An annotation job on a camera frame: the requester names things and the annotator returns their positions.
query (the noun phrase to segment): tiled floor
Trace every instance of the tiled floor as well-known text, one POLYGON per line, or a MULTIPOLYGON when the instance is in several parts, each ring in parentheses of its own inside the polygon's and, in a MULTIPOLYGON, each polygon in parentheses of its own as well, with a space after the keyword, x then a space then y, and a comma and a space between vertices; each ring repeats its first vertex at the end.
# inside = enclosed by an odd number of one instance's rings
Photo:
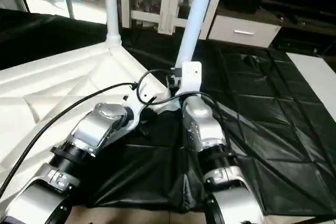
MULTIPOLYGON (((292 224, 309 219, 307 217, 268 216, 266 224, 292 224)), ((147 211, 130 208, 75 207, 66 224, 206 224, 200 212, 176 214, 168 211, 147 211)), ((336 224, 328 221, 324 224, 336 224)))

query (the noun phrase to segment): black tarp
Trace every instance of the black tarp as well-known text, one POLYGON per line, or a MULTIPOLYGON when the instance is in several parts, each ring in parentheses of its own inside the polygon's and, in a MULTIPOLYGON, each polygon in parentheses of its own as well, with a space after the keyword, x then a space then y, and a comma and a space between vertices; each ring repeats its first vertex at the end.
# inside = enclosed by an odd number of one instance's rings
MULTIPOLYGON (((103 41, 105 26, 48 15, 0 12, 2 68, 103 41)), ((180 35, 123 30, 146 68, 174 64, 180 35)), ((200 41, 202 91, 223 106, 244 175, 266 214, 336 215, 336 123, 284 52, 200 41)), ((187 211, 204 197, 180 113, 149 120, 109 146, 90 169, 88 206, 187 211)))

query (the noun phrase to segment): wire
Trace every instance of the wire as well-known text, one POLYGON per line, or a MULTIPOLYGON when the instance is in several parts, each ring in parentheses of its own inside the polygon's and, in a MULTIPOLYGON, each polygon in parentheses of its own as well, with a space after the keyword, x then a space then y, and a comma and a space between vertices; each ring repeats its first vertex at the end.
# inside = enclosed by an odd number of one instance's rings
POLYGON ((0 188, 0 198, 3 196, 8 184, 11 182, 12 178, 14 177, 15 173, 17 172, 17 170, 19 169, 20 165, 22 164, 22 162, 24 161, 24 159, 26 158, 27 154, 29 153, 29 151, 31 150, 31 148, 33 148, 33 146, 35 145, 35 143, 37 142, 37 140, 42 136, 42 134, 51 126, 53 125, 60 117, 62 117, 64 114, 66 114, 67 112, 69 112, 70 110, 72 110, 74 107, 76 107, 77 105, 81 104, 82 102, 89 100, 90 98, 104 93, 105 91, 108 91, 110 89, 114 89, 120 86, 127 86, 127 85, 132 85, 132 88, 135 87, 136 83, 130 83, 130 82, 124 82, 124 83, 119 83, 116 85, 112 85, 109 86, 105 89, 99 90, 95 93, 92 93, 90 95, 88 95, 87 97, 84 97, 80 100, 78 100, 77 102, 75 102, 74 104, 72 104, 71 106, 67 107, 65 110, 63 110, 62 112, 60 112, 59 114, 57 114, 55 117, 53 117, 46 125, 43 126, 43 128, 34 136, 34 138, 31 140, 31 142, 28 144, 28 146, 26 147, 26 149, 23 151, 23 153, 21 154, 20 158, 16 161, 14 167, 12 168, 12 170, 9 172, 8 176, 6 177, 4 183, 1 185, 0 188))
POLYGON ((209 94, 207 93, 204 93, 202 91, 189 91, 189 92, 184 92, 184 93, 180 93, 178 95, 175 95, 173 97, 170 97, 170 98, 167 98, 165 100, 162 100, 162 101, 159 101, 159 102, 145 102, 141 99, 140 97, 140 85, 141 85, 141 82, 143 81, 143 79, 149 75, 150 73, 154 73, 154 72, 166 72, 166 73, 171 73, 171 71, 169 70, 166 70, 166 69, 152 69, 152 70, 149 70, 147 71, 146 73, 143 74, 143 76, 140 78, 139 82, 138 82, 138 86, 136 87, 137 89, 137 97, 139 99, 139 101, 142 103, 142 104, 145 104, 146 106, 153 106, 153 105, 159 105, 159 104, 162 104, 162 103, 166 103, 166 102, 169 102, 169 101, 172 101, 176 98, 179 98, 179 97, 183 97, 185 95, 193 95, 193 94, 200 94, 200 95, 203 95, 204 97, 207 97, 209 98, 212 103, 214 104, 214 109, 217 111, 218 115, 219 115, 219 124, 220 126, 222 127, 223 131, 224 131, 224 134, 225 134, 225 139, 226 139, 226 148, 229 150, 229 151, 232 151, 232 148, 231 148, 231 141, 230 141, 230 138, 228 136, 228 133, 227 133, 227 130, 226 130, 226 125, 224 123, 224 117, 223 117, 223 114, 222 114, 222 111, 218 105, 218 102, 209 94))

